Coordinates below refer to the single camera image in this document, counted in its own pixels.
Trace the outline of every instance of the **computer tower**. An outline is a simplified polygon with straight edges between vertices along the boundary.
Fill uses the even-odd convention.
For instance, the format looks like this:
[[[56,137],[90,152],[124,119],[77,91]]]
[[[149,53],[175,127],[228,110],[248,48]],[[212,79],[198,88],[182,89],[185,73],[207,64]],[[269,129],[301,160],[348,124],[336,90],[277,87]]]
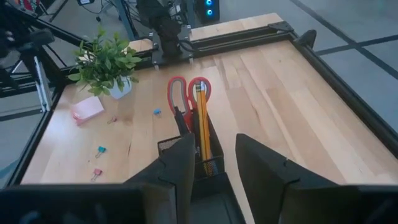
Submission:
[[[220,19],[219,0],[196,0],[195,10],[201,23],[215,22]]]

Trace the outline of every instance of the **pink binder clip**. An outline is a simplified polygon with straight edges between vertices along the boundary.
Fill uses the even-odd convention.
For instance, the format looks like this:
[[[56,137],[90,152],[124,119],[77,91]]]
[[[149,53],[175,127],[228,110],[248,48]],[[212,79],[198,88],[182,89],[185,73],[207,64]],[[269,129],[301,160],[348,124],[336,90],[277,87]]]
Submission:
[[[94,169],[94,173],[93,173],[93,178],[91,178],[91,181],[94,182],[97,177],[99,177],[102,174],[102,170],[100,169]]]

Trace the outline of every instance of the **pink sticky notes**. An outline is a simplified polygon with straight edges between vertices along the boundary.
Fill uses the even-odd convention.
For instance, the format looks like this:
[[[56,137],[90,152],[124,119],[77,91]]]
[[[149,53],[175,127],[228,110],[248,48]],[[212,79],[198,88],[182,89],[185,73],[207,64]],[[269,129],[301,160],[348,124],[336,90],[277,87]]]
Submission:
[[[77,125],[81,125],[103,111],[104,108],[97,96],[89,97],[71,107],[72,117]]]

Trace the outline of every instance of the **floor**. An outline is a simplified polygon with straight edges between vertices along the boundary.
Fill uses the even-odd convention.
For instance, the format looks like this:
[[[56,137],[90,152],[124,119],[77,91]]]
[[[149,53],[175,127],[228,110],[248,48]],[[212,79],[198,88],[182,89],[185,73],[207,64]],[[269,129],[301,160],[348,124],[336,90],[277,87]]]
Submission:
[[[57,1],[49,12],[55,12],[63,1]],[[297,33],[315,29],[318,37],[314,49],[318,51],[342,79],[378,112],[396,131],[398,131],[398,15],[395,9],[398,2],[393,0],[360,1],[360,0],[250,0],[221,1],[221,22],[276,12],[289,22]],[[99,11],[101,3],[86,6],[92,11]],[[78,35],[93,36],[96,34],[98,22],[96,15],[91,14],[76,1],[68,1],[52,24]],[[118,21],[114,8],[101,16],[102,26],[108,31],[120,32],[127,37],[123,25]],[[142,32],[145,30],[136,24]],[[60,54],[67,65],[73,64],[71,51],[76,47],[57,39],[51,46]],[[39,101],[29,97],[1,98],[0,129],[5,130],[0,141],[6,141],[8,148],[0,151],[0,185],[9,174],[18,155],[23,149],[26,139],[32,133],[39,115],[30,115],[3,121],[1,118],[22,111],[37,110]],[[30,109],[36,102],[36,108]]]

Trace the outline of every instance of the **gray floor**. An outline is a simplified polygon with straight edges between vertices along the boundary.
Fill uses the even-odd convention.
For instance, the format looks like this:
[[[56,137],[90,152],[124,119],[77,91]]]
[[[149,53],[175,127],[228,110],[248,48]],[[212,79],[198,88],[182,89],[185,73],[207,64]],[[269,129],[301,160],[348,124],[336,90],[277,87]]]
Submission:
[[[350,39],[357,42],[372,40],[390,35],[398,35],[398,2],[393,0],[299,0],[314,13],[324,18],[331,25],[342,31]],[[100,0],[86,6],[92,11],[101,9]],[[330,29],[319,23],[313,16],[299,8],[291,0],[221,0],[221,22],[232,21],[250,16],[276,12],[281,18],[289,22],[298,34],[309,29],[315,29],[318,37],[314,49],[325,50],[347,45],[345,41],[335,35]],[[68,1],[60,14],[52,22],[53,25],[80,36],[92,37],[96,34],[99,23],[96,14],[91,14],[76,1]],[[123,25],[118,20],[118,13],[111,8],[108,13],[101,15],[101,25],[107,30],[108,37],[113,32],[119,32],[121,37],[127,38]],[[147,29],[135,22],[141,35],[146,35]],[[67,65],[74,64],[72,51],[75,46],[63,40],[56,39],[51,44]],[[365,47],[372,54],[385,61],[392,68],[398,70],[398,40]],[[332,69],[347,82],[352,89],[374,108],[396,131],[398,131],[398,80],[387,74],[372,61],[356,50],[346,50],[322,56]],[[13,96],[0,99],[0,116],[38,108],[39,101],[36,93]],[[12,172],[19,154],[26,141],[32,134],[40,115],[13,119],[0,123],[2,133],[0,143],[0,186]]]

